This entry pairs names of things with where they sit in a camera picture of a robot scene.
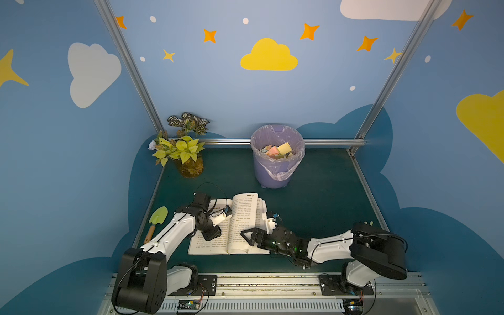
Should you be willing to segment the science magazine book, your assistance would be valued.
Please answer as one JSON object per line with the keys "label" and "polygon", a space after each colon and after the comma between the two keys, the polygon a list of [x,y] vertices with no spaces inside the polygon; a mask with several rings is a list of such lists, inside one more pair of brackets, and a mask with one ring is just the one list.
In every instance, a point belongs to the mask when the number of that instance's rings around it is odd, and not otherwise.
{"label": "science magazine book", "polygon": [[219,227],[222,235],[214,240],[205,241],[198,231],[190,240],[189,255],[234,255],[234,254],[268,254],[269,251],[251,247],[240,235],[240,232],[250,228],[260,228],[266,231],[264,213],[267,212],[266,201],[257,193],[237,194],[231,199],[215,199],[210,201],[212,212],[225,206],[232,209],[232,217],[222,222]]}

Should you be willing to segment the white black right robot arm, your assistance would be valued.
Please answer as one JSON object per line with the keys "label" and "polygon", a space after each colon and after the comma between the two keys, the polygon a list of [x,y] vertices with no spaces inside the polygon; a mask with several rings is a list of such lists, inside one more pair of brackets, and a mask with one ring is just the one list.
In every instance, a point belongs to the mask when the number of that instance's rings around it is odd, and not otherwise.
{"label": "white black right robot arm", "polygon": [[404,280],[408,275],[405,239],[365,223],[356,223],[352,229],[327,238],[300,238],[283,226],[271,233],[250,228],[241,231],[241,237],[251,246],[291,258],[295,266],[304,269],[347,259],[341,272],[344,290],[364,287],[379,277]]}

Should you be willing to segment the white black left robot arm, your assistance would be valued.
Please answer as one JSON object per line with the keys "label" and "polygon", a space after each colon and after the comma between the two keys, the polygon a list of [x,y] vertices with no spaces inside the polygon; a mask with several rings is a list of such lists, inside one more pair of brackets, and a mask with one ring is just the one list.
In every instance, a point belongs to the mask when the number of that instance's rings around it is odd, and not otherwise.
{"label": "white black left robot arm", "polygon": [[156,314],[166,296],[172,293],[192,295],[200,293],[196,307],[202,311],[214,294],[199,280],[195,265],[180,264],[171,269],[167,263],[181,243],[200,232],[209,242],[222,235],[220,223],[232,217],[229,199],[216,209],[218,201],[208,194],[194,193],[193,201],[179,207],[172,220],[159,234],[140,248],[130,248],[122,256],[111,304],[115,313],[126,308],[129,314]]}

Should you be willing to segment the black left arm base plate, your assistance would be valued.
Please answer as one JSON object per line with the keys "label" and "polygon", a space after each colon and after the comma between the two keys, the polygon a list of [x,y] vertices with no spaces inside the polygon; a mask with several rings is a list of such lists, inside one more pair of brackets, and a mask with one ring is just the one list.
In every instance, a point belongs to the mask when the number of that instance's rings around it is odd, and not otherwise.
{"label": "black left arm base plate", "polygon": [[198,279],[191,279],[188,287],[179,289],[170,296],[200,296],[205,291],[205,296],[215,296],[217,290],[216,274],[199,274]]}

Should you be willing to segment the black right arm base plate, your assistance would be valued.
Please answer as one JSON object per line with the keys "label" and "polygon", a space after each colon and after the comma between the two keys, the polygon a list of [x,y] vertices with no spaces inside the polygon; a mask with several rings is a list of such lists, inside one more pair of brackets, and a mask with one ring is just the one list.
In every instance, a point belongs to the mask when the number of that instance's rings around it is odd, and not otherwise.
{"label": "black right arm base plate", "polygon": [[364,287],[357,287],[346,283],[341,279],[340,274],[320,274],[318,276],[321,293],[324,296],[356,296],[373,295],[374,289],[371,284],[366,284]]}

